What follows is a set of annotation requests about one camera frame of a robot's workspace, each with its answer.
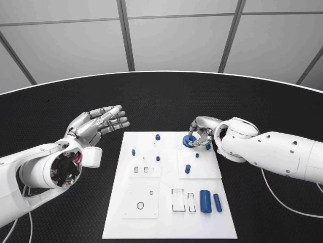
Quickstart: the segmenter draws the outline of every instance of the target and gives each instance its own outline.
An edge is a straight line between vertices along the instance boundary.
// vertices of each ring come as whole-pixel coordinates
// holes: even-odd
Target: robotic arm
[[[0,227],[60,195],[78,181],[82,167],[98,168],[101,135],[129,125],[121,106],[83,112],[70,122],[63,138],[0,158]],[[40,194],[23,195],[16,173]]]
[[[298,136],[268,132],[259,134],[256,126],[232,118],[222,121],[198,116],[191,122],[186,146],[207,145],[211,140],[217,153],[229,160],[323,185],[323,143]]]

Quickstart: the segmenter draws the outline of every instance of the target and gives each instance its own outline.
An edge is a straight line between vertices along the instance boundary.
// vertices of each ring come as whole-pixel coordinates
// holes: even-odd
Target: oval hole
[[[144,203],[139,202],[139,203],[137,204],[137,209],[142,209],[142,207],[144,207]]]

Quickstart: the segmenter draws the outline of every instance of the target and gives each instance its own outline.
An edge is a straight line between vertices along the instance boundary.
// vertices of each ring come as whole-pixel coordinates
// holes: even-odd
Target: gray wall
[[[128,70],[323,90],[323,0],[0,0],[0,93]]]

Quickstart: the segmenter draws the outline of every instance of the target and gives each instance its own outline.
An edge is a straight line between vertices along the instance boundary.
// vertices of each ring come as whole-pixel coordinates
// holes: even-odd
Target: round table
[[[31,212],[34,243],[102,242],[124,131],[187,131],[193,119],[206,115],[222,120],[239,117],[262,133],[275,131],[323,142],[323,92],[219,73],[125,72],[66,79],[0,95],[0,157],[54,142],[80,112],[109,105],[122,106],[131,125],[102,136],[96,145],[102,148],[101,167],[85,168],[72,188]],[[323,242],[323,219],[301,216],[281,206],[259,168],[230,162],[219,154],[217,161],[237,240]],[[315,184],[265,174],[285,205],[323,215]],[[0,242],[10,227],[0,229]],[[8,242],[27,242],[29,233],[24,215]]]

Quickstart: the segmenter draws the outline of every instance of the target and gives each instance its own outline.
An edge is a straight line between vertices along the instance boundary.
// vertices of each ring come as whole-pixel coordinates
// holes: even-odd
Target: white edge
[[[255,78],[255,79],[260,79],[260,80],[265,80],[265,81],[270,81],[270,82],[275,82],[275,83],[281,83],[281,84],[285,84],[285,85],[291,85],[291,86],[299,87],[302,89],[315,91],[315,92],[318,92],[318,93],[323,94],[323,91],[321,90],[315,90],[315,89],[308,88],[305,86],[295,85],[295,84],[291,84],[291,83],[286,83],[286,82],[282,82],[282,81],[276,81],[276,80],[272,80],[272,79],[266,79],[266,78],[260,78],[260,77],[250,77],[250,76],[237,75],[237,74],[217,73],[217,72],[197,72],[197,71],[175,71],[175,70],[134,71],[134,72],[194,72],[194,73],[210,73],[210,74],[217,74],[217,75],[247,77],[247,78]],[[88,76],[82,76],[82,77],[93,77],[93,76],[99,76],[99,75],[109,75],[109,74],[118,74],[118,73],[134,73],[134,72],[112,72],[112,73],[102,73],[102,74],[88,75]],[[40,86],[40,85],[52,84],[52,83],[56,83],[56,82],[60,82],[60,81],[66,81],[66,80],[70,80],[70,79],[76,79],[76,78],[82,78],[82,77],[72,77],[72,78],[66,78],[66,79],[62,79],[62,80],[56,80],[56,81],[46,82],[43,84],[31,85],[31,86],[27,86],[27,87],[20,88],[17,90],[7,91],[7,92],[1,93],[0,95],[8,94],[8,93],[11,93],[14,91],[18,91],[18,90],[29,89],[29,88],[36,87],[36,86]]]

